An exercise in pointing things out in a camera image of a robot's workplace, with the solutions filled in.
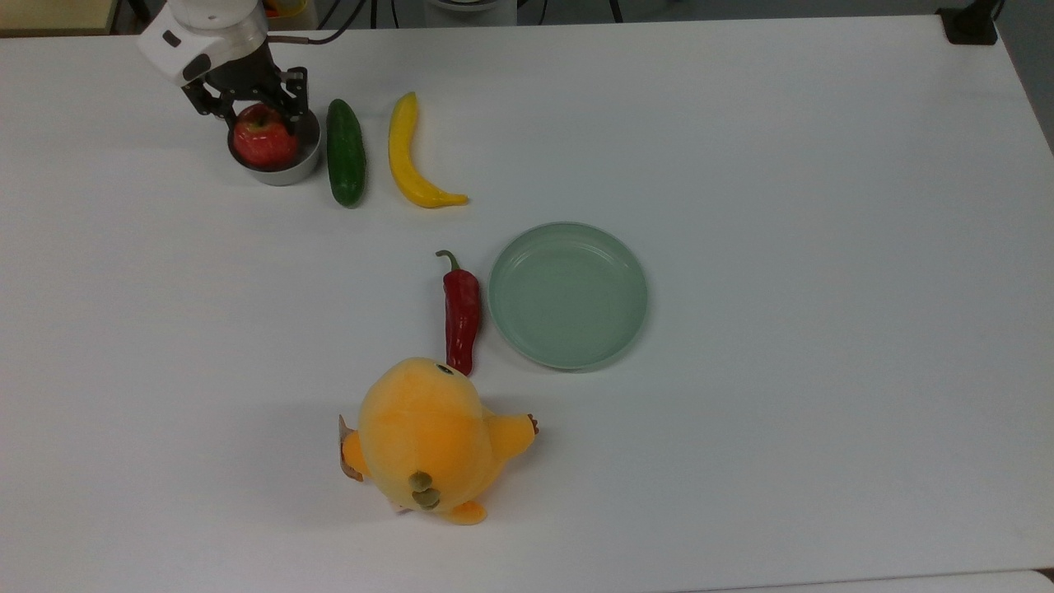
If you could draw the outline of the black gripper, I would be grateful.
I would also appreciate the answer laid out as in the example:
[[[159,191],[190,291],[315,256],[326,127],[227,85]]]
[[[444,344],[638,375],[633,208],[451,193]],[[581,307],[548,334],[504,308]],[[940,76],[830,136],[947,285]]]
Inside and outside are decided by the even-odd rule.
[[[237,123],[235,102],[251,101],[275,108],[284,116],[291,136],[300,132],[309,111],[308,72],[302,67],[278,68],[267,44],[217,68],[206,71],[208,56],[198,56],[186,67],[196,75],[182,86],[200,114],[211,114],[233,130]]]

